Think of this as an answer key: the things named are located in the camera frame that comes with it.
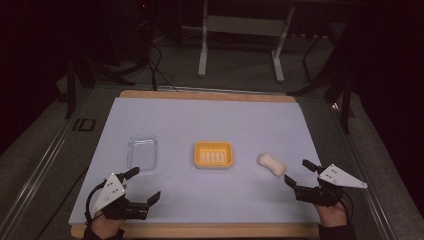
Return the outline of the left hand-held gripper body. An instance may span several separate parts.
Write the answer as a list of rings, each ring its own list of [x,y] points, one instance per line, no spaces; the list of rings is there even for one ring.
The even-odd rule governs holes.
[[[149,205],[129,201],[123,182],[117,178],[118,174],[111,173],[100,185],[101,192],[94,203],[93,211],[101,211],[106,218],[115,220],[147,218]]]

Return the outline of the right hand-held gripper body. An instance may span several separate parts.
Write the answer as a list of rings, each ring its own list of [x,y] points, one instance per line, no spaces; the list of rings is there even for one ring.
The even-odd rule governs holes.
[[[298,201],[329,207],[341,201],[345,187],[358,189],[366,189],[368,187],[367,183],[334,164],[322,168],[323,172],[321,174],[316,172],[318,174],[317,187],[311,188],[297,184],[294,193]]]

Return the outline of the clear plastic container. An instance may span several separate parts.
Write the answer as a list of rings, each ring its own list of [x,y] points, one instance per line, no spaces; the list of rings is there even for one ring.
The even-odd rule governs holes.
[[[129,140],[127,167],[138,167],[141,172],[153,171],[158,165],[158,143],[154,135],[135,136]]]

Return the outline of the yellow soap dish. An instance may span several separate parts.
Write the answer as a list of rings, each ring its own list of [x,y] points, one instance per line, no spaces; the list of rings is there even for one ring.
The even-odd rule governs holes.
[[[197,168],[228,169],[234,163],[232,145],[229,142],[197,142],[193,164]]]

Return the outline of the person's left hand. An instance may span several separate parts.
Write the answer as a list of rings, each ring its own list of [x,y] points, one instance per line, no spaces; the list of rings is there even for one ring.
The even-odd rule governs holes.
[[[108,219],[102,212],[97,212],[90,229],[101,239],[115,236],[121,229],[124,220]]]

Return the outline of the person's right hand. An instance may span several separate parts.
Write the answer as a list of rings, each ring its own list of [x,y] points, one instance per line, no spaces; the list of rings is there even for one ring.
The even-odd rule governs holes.
[[[341,203],[329,207],[315,205],[315,209],[324,227],[339,227],[348,223],[346,210]]]

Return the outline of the pale blue table cover sheet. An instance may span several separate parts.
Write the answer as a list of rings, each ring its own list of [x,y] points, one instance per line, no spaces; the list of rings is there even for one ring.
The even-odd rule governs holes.
[[[268,153],[288,176],[315,186],[302,160],[319,160],[296,103],[118,98],[108,116],[70,223],[85,220],[90,191],[110,173],[127,171],[129,140],[154,135],[158,166],[128,182],[127,197],[143,202],[161,192],[150,223],[314,223],[313,206],[296,200],[284,180],[260,166]],[[233,165],[197,168],[197,142],[229,142]]]

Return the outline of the black metal stand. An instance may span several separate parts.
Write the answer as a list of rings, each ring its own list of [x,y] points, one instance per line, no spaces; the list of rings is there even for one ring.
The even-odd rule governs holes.
[[[326,35],[333,44],[333,50],[327,58],[322,69],[311,77],[307,67],[307,56],[318,40]],[[333,106],[342,98],[340,106],[340,125],[346,134],[349,134],[348,118],[350,113],[353,69],[355,63],[355,53],[350,49],[349,30],[346,23],[334,22],[327,24],[319,37],[312,43],[302,58],[306,76],[310,84],[299,90],[288,92],[289,96],[302,96],[323,85],[329,84],[329,88],[324,94],[327,103]]]

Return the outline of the white metal stand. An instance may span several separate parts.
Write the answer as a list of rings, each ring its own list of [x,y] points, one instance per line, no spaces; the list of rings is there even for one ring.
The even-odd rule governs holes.
[[[279,42],[277,47],[271,51],[272,64],[276,81],[282,83],[285,77],[280,55],[288,36],[295,9],[295,6],[289,6],[284,20],[220,16],[210,15],[208,12],[208,0],[203,0],[202,43],[197,75],[199,77],[206,76],[209,32],[273,36],[277,37]]]

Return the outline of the metal floor rail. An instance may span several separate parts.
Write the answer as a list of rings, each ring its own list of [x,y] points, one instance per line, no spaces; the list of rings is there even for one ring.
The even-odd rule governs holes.
[[[53,103],[0,156],[0,240],[13,235],[91,93],[92,89],[77,93],[69,118],[64,117],[64,104]]]
[[[331,104],[332,118],[344,150],[335,164],[368,184],[367,189],[349,190],[357,236],[360,240],[397,240],[387,209],[390,188],[384,185],[385,181],[395,182],[391,178],[391,159],[361,107],[347,111],[353,113],[353,118],[348,119],[348,133],[340,124],[341,111],[337,103]]]

